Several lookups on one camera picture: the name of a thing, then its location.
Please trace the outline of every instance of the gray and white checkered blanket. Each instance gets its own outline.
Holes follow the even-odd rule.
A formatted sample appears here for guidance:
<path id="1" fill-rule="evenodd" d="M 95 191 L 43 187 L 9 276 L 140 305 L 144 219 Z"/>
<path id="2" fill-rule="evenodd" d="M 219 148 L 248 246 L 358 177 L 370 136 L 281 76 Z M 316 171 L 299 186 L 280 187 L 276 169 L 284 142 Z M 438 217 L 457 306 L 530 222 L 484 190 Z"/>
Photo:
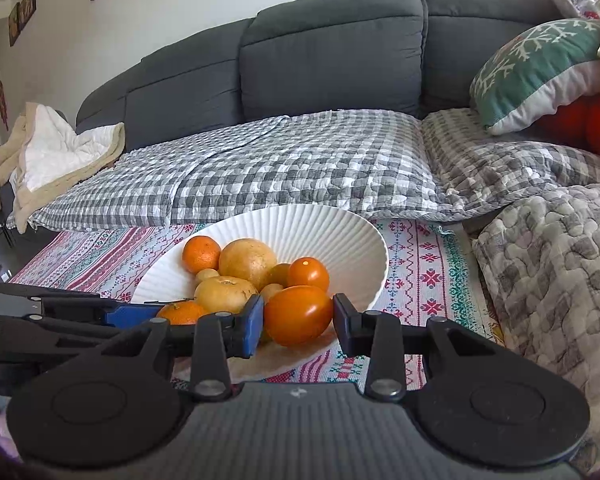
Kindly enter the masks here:
<path id="1" fill-rule="evenodd" d="M 508 348 L 576 384 L 589 439 L 576 464 L 600 468 L 600 185 L 519 200 L 474 240 Z"/>
<path id="2" fill-rule="evenodd" d="M 488 136 L 467 108 L 423 121 L 386 110 L 338 110 L 136 150 L 35 212 L 30 223 L 52 230 L 165 226 L 286 203 L 450 222 L 558 186 L 596 182 L 600 156 L 522 135 Z"/>

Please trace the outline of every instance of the green pillow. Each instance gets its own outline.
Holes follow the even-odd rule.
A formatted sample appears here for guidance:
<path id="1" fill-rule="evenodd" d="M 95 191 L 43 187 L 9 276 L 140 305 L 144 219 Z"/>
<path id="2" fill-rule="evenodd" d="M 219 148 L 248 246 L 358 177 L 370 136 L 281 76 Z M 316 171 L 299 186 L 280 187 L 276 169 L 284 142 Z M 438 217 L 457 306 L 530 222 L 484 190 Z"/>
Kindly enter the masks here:
<path id="1" fill-rule="evenodd" d="M 509 41 L 471 83 L 492 135 L 518 132 L 558 106 L 600 93 L 600 20 L 543 23 Z"/>

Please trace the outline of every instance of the white bowl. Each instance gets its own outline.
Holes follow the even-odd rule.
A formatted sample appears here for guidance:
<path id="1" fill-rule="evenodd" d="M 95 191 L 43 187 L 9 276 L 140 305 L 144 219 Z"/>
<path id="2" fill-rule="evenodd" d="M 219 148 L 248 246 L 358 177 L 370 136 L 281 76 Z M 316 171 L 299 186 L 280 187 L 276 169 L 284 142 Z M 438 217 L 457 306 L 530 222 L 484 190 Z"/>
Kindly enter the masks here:
<path id="1" fill-rule="evenodd" d="M 302 256 L 318 258 L 329 271 L 329 292 L 343 292 L 360 312 L 371 307 L 384 287 L 389 254 L 384 238 L 362 217 L 335 207 L 291 204 L 233 216 L 192 236 L 213 238 L 221 247 L 238 238 L 256 238 L 276 253 L 280 263 Z M 186 240 L 160 257 L 147 271 L 132 303 L 192 298 L 198 284 L 181 264 Z M 229 359 L 232 381 L 256 381 L 296 368 L 324 352 L 336 340 L 330 326 L 318 339 L 284 348 L 262 345 L 251 359 Z M 188 380 L 188 363 L 176 365 L 176 376 Z"/>

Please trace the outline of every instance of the white logo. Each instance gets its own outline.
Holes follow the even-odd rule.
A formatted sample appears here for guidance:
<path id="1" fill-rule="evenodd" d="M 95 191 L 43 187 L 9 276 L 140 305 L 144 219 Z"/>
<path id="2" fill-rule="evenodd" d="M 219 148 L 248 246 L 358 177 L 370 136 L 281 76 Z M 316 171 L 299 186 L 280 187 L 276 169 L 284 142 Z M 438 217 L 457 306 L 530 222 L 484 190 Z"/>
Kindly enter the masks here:
<path id="1" fill-rule="evenodd" d="M 291 390 L 290 393 L 296 399 L 299 399 L 300 397 L 304 397 L 308 393 L 308 391 L 305 390 L 304 388 L 296 388 L 295 390 Z"/>

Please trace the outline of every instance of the sofa backrest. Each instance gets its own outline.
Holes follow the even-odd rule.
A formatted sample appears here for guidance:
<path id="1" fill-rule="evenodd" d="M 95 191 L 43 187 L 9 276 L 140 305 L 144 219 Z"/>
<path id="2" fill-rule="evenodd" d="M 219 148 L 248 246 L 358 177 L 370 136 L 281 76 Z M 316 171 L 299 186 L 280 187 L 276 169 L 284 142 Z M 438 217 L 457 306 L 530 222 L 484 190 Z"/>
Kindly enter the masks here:
<path id="1" fill-rule="evenodd" d="M 242 38 L 247 120 L 338 108 L 418 110 L 422 0 L 296 0 Z"/>
<path id="2" fill-rule="evenodd" d="M 540 23 L 559 20 L 551 0 L 426 0 L 422 114 L 469 106 L 469 86 L 504 44 Z"/>
<path id="3" fill-rule="evenodd" d="M 203 30 L 92 92 L 77 131 L 123 121 L 133 150 L 277 115 L 467 107 L 480 67 L 551 0 L 296 0 Z"/>

